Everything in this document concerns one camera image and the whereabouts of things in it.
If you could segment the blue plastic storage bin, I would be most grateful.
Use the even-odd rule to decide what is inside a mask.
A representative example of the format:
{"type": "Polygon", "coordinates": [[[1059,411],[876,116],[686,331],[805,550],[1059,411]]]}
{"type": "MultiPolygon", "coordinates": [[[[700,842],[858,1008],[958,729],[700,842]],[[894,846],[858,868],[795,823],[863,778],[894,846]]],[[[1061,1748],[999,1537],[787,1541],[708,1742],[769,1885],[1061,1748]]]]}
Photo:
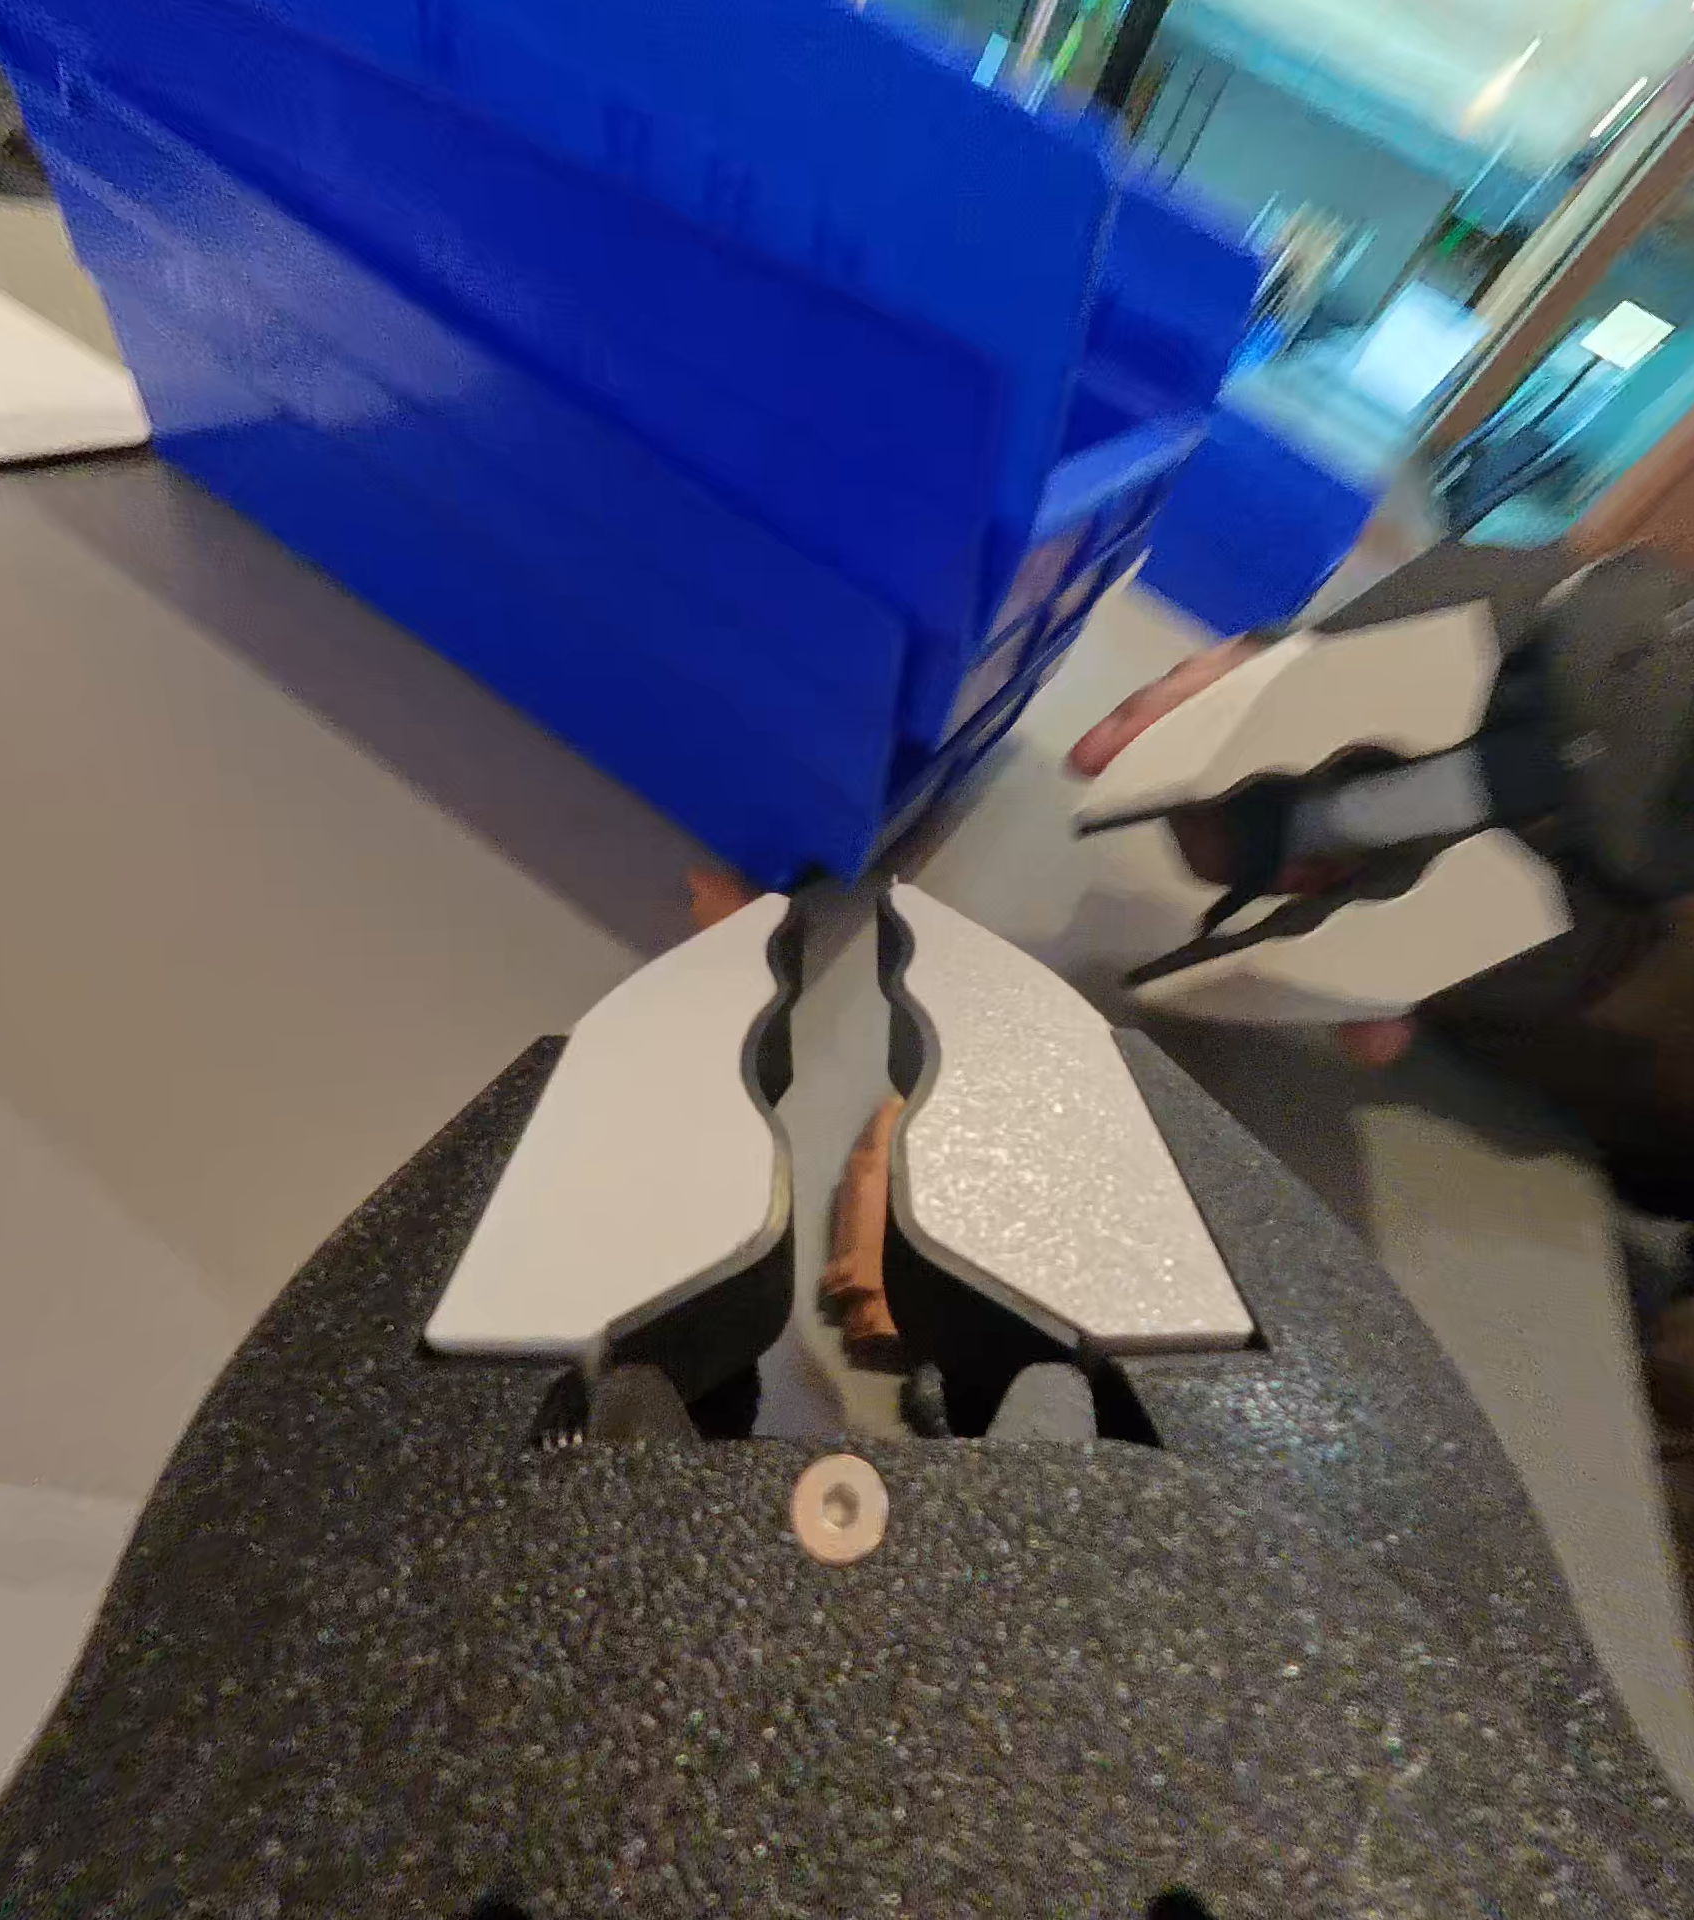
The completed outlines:
{"type": "Polygon", "coordinates": [[[50,111],[168,137],[943,634],[1155,434],[1153,581],[1220,634],[1374,516],[1225,396],[1238,228],[880,6],[0,5],[0,63],[40,150],[50,111]]]}
{"type": "Polygon", "coordinates": [[[296,222],[200,245],[66,197],[165,457],[766,888],[857,879],[1016,725],[1145,536],[1004,633],[943,742],[898,612],[296,222]]]}

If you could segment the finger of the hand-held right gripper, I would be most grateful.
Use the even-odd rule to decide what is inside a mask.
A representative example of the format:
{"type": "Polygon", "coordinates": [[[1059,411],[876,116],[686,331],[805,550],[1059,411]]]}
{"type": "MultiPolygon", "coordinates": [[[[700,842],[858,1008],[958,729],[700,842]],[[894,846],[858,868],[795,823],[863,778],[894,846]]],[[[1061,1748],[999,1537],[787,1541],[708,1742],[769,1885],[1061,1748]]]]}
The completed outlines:
{"type": "Polygon", "coordinates": [[[1339,634],[1307,630],[1202,686],[1131,740],[1075,809],[1083,834],[1352,754],[1416,763],[1484,727],[1505,652],[1484,598],[1339,634]]]}
{"type": "Polygon", "coordinates": [[[1127,993],[1173,1016],[1238,1026],[1402,1018],[1568,934],[1555,868],[1503,829],[1389,848],[1360,875],[1236,931],[1204,931],[1134,969],[1127,993]]]}

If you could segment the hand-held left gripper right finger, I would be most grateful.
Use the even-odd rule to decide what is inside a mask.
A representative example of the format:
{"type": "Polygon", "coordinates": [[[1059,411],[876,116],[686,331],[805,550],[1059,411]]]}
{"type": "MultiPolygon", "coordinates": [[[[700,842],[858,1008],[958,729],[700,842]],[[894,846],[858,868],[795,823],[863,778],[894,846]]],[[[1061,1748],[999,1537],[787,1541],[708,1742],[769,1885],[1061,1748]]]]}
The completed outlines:
{"type": "Polygon", "coordinates": [[[880,912],[908,1245],[1077,1352],[1244,1350],[1253,1312],[1110,1023],[912,883],[880,912]]]}

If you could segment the small brown toy brick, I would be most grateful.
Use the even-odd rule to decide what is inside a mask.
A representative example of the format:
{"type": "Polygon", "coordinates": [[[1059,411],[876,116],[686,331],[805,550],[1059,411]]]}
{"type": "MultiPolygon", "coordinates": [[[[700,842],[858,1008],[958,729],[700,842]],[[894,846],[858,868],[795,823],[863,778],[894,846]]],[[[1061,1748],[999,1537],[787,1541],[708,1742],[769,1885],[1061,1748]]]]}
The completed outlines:
{"type": "Polygon", "coordinates": [[[818,1309],[838,1333],[844,1356],[857,1367],[887,1373],[907,1356],[887,1287],[892,1146],[904,1109],[901,1094],[888,1094],[844,1159],[817,1287],[818,1309]]]}

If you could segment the person's right hand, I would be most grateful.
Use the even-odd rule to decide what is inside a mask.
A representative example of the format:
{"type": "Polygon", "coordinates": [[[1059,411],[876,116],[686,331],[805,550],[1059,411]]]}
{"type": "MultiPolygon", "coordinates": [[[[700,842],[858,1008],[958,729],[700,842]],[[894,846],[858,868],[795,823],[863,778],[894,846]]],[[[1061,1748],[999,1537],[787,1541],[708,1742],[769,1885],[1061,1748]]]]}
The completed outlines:
{"type": "Polygon", "coordinates": [[[1145,685],[1121,702],[1096,727],[1088,729],[1068,753],[1068,771],[1077,781],[1096,781],[1122,753],[1165,716],[1236,673],[1265,652],[1260,637],[1236,637],[1207,647],[1170,666],[1158,680],[1145,685]]]}

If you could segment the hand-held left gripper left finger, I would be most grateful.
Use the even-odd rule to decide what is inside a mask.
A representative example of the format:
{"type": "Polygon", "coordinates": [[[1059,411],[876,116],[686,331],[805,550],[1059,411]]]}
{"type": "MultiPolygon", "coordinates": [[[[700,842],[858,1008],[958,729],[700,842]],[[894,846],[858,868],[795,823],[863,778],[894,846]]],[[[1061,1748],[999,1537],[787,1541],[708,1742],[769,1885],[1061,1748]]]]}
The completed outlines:
{"type": "Polygon", "coordinates": [[[766,893],[576,1023],[425,1328],[452,1358],[753,1365],[793,1311],[797,905],[766,893]]]}

